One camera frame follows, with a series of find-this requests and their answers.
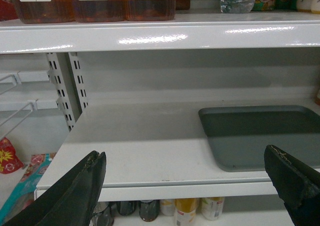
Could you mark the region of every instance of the snack package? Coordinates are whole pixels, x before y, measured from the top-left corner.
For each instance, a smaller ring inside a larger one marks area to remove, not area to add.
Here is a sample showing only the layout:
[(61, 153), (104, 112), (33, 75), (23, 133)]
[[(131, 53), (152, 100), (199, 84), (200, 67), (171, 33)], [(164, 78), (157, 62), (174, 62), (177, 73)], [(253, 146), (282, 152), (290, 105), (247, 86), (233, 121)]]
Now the snack package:
[(31, 163), (20, 182), (0, 209), (0, 225), (17, 215), (34, 201), (36, 185), (55, 155), (55, 153), (50, 153), (31, 157)]
[(0, 141), (0, 173), (12, 173), (23, 166), (24, 164), (16, 156), (16, 150), (11, 142), (6, 137), (2, 139)]
[(0, 21), (18, 19), (11, 0), (0, 0)]

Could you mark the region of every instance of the shelf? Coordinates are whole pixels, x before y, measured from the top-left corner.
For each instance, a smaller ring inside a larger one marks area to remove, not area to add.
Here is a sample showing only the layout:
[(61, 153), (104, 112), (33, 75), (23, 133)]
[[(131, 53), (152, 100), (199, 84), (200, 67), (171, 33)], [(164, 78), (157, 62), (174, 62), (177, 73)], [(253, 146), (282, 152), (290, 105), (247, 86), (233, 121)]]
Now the shelf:
[[(201, 226), (292, 226), (292, 224), (283, 202), (277, 195), (226, 198), (222, 215), (215, 221), (205, 219), (199, 209), (195, 216), (195, 225)], [(138, 209), (131, 216), (115, 216), (114, 226), (127, 225), (174, 226), (174, 218), (160, 213), (153, 222), (144, 222), (139, 217)]]
[(37, 185), (38, 196), (90, 151), (106, 152), (100, 201), (276, 194), (265, 171), (225, 172), (211, 153), (198, 110), (302, 105), (311, 99), (90, 105)]
[(318, 47), (320, 17), (311, 13), (178, 12), (168, 22), (0, 23), (0, 54), (153, 49)]

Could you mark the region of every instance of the tray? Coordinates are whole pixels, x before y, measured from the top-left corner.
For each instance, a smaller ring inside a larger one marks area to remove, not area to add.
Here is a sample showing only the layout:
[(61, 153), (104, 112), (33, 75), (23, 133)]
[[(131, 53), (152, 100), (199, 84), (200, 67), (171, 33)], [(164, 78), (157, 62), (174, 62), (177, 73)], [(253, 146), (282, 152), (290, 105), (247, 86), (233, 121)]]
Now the tray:
[(203, 108), (198, 114), (213, 156), (224, 171), (264, 170), (269, 144), (313, 168), (320, 167), (320, 116), (306, 107)]

